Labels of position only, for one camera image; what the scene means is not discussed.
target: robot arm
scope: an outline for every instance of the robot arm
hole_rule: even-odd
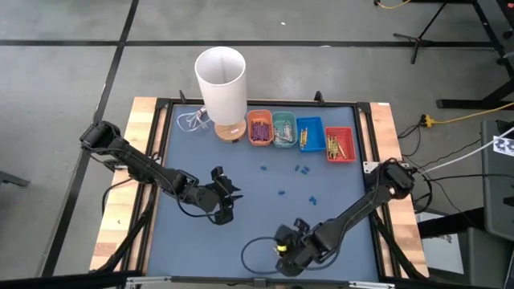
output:
[[[396,160],[390,159],[371,172],[366,195],[337,218],[312,229],[300,218],[295,221],[297,230],[281,225],[275,233],[280,256],[276,270],[285,276],[297,276],[303,270],[308,270],[312,261],[319,264],[325,262],[339,251],[348,230],[392,198],[402,199],[412,192],[412,173],[413,170],[405,169]]]
[[[110,155],[128,167],[128,174],[136,181],[157,184],[169,196],[186,204],[199,207],[206,213],[214,213],[214,223],[226,224],[234,218],[231,207],[234,200],[242,196],[232,196],[238,188],[223,175],[222,167],[211,171],[213,183],[198,185],[198,179],[180,169],[168,169],[147,157],[120,135],[120,129],[107,121],[92,124],[80,137],[81,147],[88,153]]]

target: tripod stand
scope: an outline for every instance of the tripod stand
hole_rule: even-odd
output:
[[[443,10],[444,6],[446,6],[447,4],[448,4],[448,1],[445,1],[441,5],[441,7],[439,7],[439,9],[435,13],[434,17],[432,17],[432,19],[430,20],[428,25],[426,25],[425,29],[423,29],[423,32],[417,38],[411,37],[411,36],[407,36],[407,35],[401,35],[401,34],[398,34],[398,33],[393,33],[394,37],[398,37],[400,39],[407,39],[409,41],[414,41],[414,50],[412,51],[412,56],[410,57],[410,64],[414,64],[416,62],[416,56],[418,56],[418,50],[419,50],[420,47],[427,46],[427,45],[429,45],[430,43],[433,42],[433,41],[430,41],[430,40],[423,39],[423,35],[428,31],[428,28],[430,28],[430,26],[432,25],[434,20],[439,16],[439,13],[441,13],[441,11]]]

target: gray floor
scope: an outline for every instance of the gray floor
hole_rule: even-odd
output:
[[[508,28],[495,2],[481,1],[497,35]],[[0,39],[118,40],[129,0],[0,0]],[[371,0],[141,0],[131,40],[288,39],[394,41],[394,32],[417,35],[435,4],[381,10]],[[487,41],[470,6],[449,5],[428,39]],[[0,279],[34,276],[104,86],[114,47],[0,47],[0,169],[31,179],[26,189],[0,187]],[[104,118],[122,130],[134,96],[199,97],[193,65],[205,47],[127,47]],[[251,98],[390,102],[397,130],[421,113],[445,120],[471,112],[438,110],[438,98],[479,99],[508,79],[487,49],[423,50],[410,65],[409,49],[239,47],[247,59]],[[512,120],[511,112],[489,119]],[[413,160],[434,160],[478,139],[475,118],[424,129]],[[409,153],[415,135],[401,142]],[[478,173],[479,156],[433,177]],[[100,225],[101,193],[112,174],[91,164],[56,274],[85,272]],[[467,210],[482,205],[481,180],[444,181],[452,201]],[[425,193],[418,185],[414,194]],[[455,212],[439,188],[433,207]]]

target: wooden base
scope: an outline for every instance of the wooden base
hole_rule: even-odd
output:
[[[236,143],[243,138],[247,130],[247,122],[241,120],[233,125],[214,124],[214,130],[221,140],[228,143]]]

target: teal bin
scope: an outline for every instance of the teal bin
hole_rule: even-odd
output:
[[[285,140],[284,138],[280,138],[278,136],[274,136],[273,145],[276,148],[287,149],[291,148],[298,141],[298,132],[296,129],[296,116],[292,112],[275,112],[272,116],[273,119],[273,128],[275,129],[275,133],[279,133],[280,136],[285,137],[286,133],[284,131],[285,124],[291,125],[291,141]]]

